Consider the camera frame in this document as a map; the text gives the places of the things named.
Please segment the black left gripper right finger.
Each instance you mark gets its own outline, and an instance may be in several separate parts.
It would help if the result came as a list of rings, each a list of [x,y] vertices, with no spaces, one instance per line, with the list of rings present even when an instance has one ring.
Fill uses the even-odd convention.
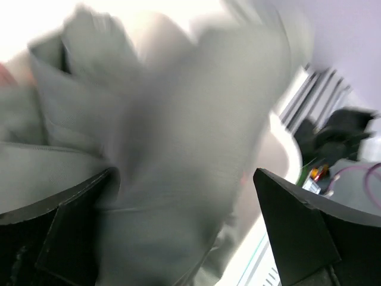
[[[265,169],[253,180],[282,285],[380,285],[380,216]]]

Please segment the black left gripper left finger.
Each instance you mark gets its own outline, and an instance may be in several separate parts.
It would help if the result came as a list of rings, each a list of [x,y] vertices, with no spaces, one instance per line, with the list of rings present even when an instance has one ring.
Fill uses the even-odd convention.
[[[113,169],[37,203],[1,214],[1,285],[95,285],[101,194]]]

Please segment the grey pleated skirt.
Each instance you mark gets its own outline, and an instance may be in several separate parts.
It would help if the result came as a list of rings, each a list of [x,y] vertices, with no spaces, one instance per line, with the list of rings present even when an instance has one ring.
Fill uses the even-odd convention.
[[[269,114],[313,50],[299,11],[203,31],[159,15],[135,48],[78,8],[1,66],[1,214],[107,169],[95,285],[217,285]]]

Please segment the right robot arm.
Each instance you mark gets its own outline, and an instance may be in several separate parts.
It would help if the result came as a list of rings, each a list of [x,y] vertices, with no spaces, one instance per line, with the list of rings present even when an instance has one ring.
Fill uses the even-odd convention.
[[[302,165],[333,166],[340,159],[357,161],[361,142],[374,136],[367,127],[379,117],[372,110],[341,108],[332,113],[322,128],[311,119],[304,119],[294,133]]]

